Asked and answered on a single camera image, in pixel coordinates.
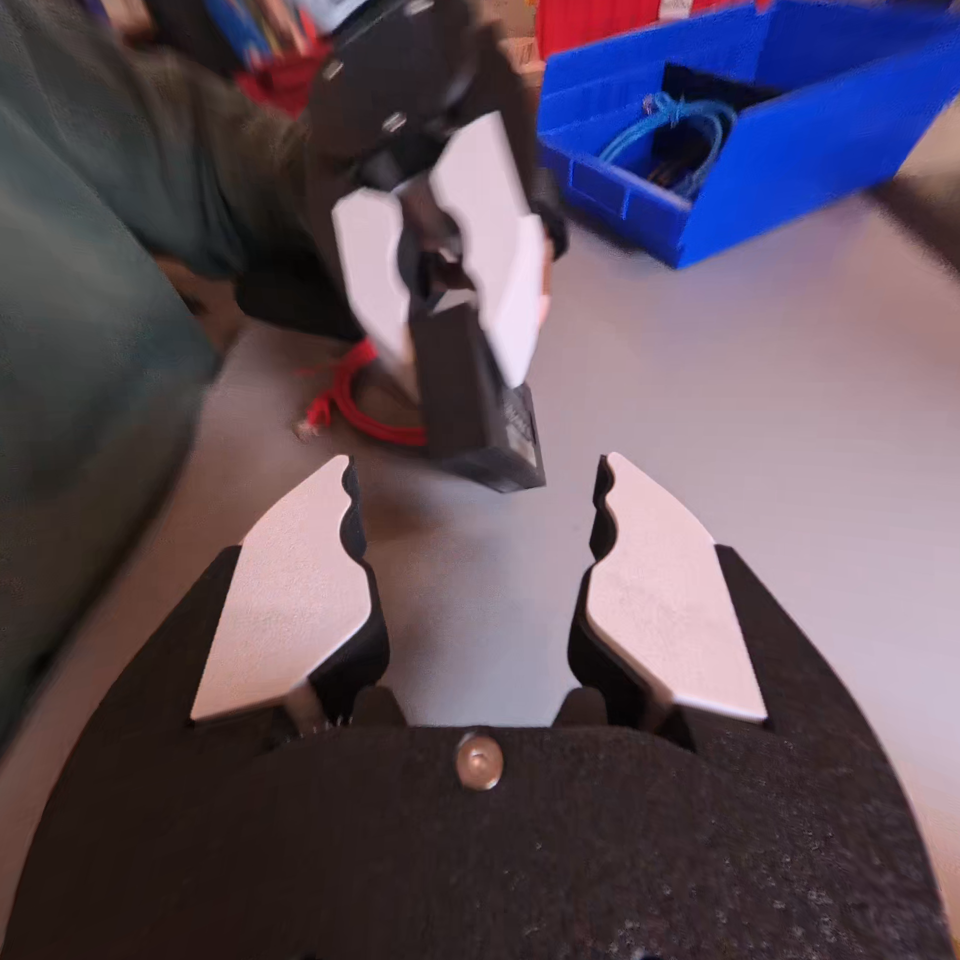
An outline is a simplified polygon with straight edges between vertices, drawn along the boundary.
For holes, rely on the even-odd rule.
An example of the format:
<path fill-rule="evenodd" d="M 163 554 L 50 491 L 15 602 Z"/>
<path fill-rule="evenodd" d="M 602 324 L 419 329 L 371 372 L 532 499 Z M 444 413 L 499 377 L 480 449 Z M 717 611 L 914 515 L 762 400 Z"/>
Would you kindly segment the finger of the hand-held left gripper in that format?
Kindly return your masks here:
<path fill-rule="evenodd" d="M 332 224 L 350 309 L 377 357 L 395 378 L 413 378 L 411 292 L 400 271 L 402 205 L 392 194 L 362 187 L 340 198 Z"/>
<path fill-rule="evenodd" d="M 508 388 L 526 380 L 548 297 L 546 232 L 522 188 L 501 114 L 457 129 L 429 175 L 438 207 L 456 224 L 479 325 Z"/>

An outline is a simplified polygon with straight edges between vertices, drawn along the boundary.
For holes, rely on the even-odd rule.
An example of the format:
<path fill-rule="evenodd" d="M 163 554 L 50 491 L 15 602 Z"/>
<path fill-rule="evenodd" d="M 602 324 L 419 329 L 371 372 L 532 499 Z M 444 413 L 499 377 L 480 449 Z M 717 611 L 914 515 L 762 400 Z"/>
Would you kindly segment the black network switch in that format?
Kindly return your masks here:
<path fill-rule="evenodd" d="M 531 391 L 506 385 L 462 268 L 438 251 L 418 256 L 409 332 L 429 458 L 500 494 L 546 486 Z"/>

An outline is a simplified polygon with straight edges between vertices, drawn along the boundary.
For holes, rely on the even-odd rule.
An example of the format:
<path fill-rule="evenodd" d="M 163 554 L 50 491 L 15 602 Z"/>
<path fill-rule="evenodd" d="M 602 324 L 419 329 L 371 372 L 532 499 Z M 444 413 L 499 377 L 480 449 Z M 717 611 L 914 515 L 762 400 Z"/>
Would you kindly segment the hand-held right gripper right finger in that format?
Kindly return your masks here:
<path fill-rule="evenodd" d="M 568 663 L 612 724 L 679 709 L 750 724 L 767 707 L 714 537 L 620 453 L 601 457 Z"/>

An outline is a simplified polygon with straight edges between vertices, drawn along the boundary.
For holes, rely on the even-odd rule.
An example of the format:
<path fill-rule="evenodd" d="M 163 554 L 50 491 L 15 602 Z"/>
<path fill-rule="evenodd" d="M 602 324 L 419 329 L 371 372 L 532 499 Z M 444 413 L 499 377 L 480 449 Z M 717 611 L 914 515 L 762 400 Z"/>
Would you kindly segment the person's left forearm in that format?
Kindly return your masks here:
<path fill-rule="evenodd" d="M 307 128 L 171 52 L 127 52 L 155 124 L 156 148 L 189 187 L 182 240 L 154 247 L 210 279 L 228 279 L 240 311 L 282 330 L 363 338 L 309 223 Z"/>

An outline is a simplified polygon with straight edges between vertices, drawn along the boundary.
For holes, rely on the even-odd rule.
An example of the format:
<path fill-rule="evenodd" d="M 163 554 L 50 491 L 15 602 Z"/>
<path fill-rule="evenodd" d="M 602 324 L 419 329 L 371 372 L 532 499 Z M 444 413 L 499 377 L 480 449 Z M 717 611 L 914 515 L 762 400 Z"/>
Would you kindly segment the large red plastic bin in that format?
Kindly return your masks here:
<path fill-rule="evenodd" d="M 534 36 L 540 57 L 651 25 L 713 13 L 742 1 L 539 1 Z"/>

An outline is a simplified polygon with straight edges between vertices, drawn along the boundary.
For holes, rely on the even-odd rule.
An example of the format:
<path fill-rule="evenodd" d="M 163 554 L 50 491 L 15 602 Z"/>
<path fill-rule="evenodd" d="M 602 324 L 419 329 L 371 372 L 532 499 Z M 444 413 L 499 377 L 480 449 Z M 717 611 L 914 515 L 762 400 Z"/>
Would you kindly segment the small red plastic bin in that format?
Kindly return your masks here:
<path fill-rule="evenodd" d="M 256 69 L 233 75 L 235 86 L 251 102 L 299 118 L 307 108 L 314 78 L 330 48 L 318 46 L 306 54 L 288 54 Z"/>

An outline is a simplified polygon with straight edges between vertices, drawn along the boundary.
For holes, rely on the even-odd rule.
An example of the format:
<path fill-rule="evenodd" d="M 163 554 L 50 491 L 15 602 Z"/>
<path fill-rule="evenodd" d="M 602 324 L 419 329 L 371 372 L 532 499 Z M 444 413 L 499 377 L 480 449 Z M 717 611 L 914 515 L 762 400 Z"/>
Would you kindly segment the person's green sweatshirt torso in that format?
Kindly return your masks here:
<path fill-rule="evenodd" d="M 65 2 L 2 2 L 2 748 L 182 462 L 218 359 L 153 252 L 209 173 L 154 78 Z"/>

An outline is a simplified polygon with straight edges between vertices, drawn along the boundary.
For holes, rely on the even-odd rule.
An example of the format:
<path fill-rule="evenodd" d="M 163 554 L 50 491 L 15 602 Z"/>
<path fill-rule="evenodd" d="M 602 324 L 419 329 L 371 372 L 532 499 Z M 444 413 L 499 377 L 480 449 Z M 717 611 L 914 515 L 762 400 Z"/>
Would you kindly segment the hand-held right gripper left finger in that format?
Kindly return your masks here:
<path fill-rule="evenodd" d="M 354 459 L 331 460 L 244 537 L 191 707 L 193 722 L 282 708 L 347 724 L 390 662 Z"/>

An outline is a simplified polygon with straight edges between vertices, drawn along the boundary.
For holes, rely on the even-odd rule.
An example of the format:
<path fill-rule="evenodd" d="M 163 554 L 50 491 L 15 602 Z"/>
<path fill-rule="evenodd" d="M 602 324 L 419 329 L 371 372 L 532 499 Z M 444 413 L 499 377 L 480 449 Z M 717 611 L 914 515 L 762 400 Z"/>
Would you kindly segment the colourful printed box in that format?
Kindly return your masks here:
<path fill-rule="evenodd" d="M 244 71 L 317 50 L 318 30 L 300 2 L 202 1 L 201 5 Z"/>

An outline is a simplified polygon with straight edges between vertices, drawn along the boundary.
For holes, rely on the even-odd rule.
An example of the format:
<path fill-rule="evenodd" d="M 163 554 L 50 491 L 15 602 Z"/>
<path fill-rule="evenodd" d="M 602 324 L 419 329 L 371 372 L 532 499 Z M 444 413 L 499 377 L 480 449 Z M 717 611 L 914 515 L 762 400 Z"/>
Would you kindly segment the blue plastic bin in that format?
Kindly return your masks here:
<path fill-rule="evenodd" d="M 675 269 L 891 180 L 958 96 L 958 14 L 922 6 L 775 2 L 598 40 L 551 56 L 536 118 L 562 197 Z M 692 198 L 649 176 L 681 120 L 604 150 L 674 104 L 738 117 Z"/>

